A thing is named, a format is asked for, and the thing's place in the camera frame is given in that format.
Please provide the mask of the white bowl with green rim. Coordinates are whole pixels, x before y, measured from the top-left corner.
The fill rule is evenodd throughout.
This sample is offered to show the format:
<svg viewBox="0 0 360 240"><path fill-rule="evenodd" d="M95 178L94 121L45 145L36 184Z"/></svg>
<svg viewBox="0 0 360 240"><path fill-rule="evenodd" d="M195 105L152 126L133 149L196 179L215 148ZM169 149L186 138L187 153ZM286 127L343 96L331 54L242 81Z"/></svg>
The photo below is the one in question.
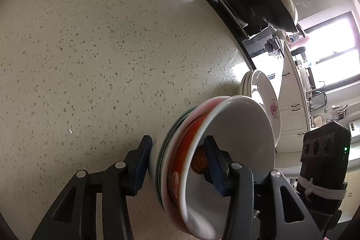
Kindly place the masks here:
<svg viewBox="0 0 360 240"><path fill-rule="evenodd" d="M162 202L162 191L161 191L161 183L162 183L162 173L163 168L165 167L165 160L168 158L171 153L171 140L176 133L179 126L188 117L191 112L196 109L192 107L188 109L186 112L181 114L178 118L172 119L168 122L167 126L162 127L155 138L153 138L153 146L151 149L151 154L149 158L149 167L148 173L150 179L153 183L154 190L156 192L157 199L161 208L164 210L164 204Z"/></svg>

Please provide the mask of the red and white bowl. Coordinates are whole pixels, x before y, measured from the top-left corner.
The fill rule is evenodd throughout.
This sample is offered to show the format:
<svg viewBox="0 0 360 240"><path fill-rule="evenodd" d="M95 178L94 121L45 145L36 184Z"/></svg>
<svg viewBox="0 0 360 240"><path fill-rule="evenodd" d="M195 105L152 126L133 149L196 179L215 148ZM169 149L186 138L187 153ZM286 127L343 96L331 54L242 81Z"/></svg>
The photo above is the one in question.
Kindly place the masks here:
<svg viewBox="0 0 360 240"><path fill-rule="evenodd" d="M190 164L200 137L198 130L209 113L229 96L217 96L196 106L182 122L171 140L171 153L165 160L162 173L162 202L164 211L181 231L194 235L190 230L185 205L185 191Z"/></svg>

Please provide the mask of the white footed bowl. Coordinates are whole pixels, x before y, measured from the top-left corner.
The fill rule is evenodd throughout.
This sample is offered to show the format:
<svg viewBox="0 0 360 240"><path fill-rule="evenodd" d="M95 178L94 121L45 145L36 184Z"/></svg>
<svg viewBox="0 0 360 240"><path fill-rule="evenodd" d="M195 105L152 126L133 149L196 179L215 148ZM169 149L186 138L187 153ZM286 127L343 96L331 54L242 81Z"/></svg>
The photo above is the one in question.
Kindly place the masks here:
<svg viewBox="0 0 360 240"><path fill-rule="evenodd" d="M220 195L195 167L204 163L199 154L207 136L212 136L220 150L229 153L253 173L256 183L263 181L274 167L275 142L272 125L265 110L246 96L233 96L218 104L198 130L200 137L190 164L185 205L190 230L199 239L221 239L225 230L229 199Z"/></svg>

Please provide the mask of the large floral white plate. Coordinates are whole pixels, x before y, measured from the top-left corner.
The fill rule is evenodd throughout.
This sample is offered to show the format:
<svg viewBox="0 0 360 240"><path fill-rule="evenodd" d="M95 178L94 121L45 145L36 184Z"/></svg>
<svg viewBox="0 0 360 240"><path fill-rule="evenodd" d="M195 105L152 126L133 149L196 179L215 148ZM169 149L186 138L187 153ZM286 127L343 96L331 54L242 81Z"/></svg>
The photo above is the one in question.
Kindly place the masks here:
<svg viewBox="0 0 360 240"><path fill-rule="evenodd" d="M281 134L279 102L270 80L262 71L252 71L248 82L248 94L265 110L272 125L274 145L277 146Z"/></svg>

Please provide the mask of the small floral white dish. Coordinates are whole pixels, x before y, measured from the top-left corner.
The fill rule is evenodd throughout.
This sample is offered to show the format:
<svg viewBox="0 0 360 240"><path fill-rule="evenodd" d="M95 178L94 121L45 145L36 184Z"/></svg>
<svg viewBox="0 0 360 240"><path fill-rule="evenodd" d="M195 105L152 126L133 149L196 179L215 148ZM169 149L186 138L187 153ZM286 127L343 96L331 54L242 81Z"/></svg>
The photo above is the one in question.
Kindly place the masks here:
<svg viewBox="0 0 360 240"><path fill-rule="evenodd" d="M251 71L251 75L248 78L248 84L247 84L247 87L246 87L246 90L247 90L247 95L246 96L248 96L248 97L251 97L251 80L252 80L253 73L254 73L254 71Z"/></svg>

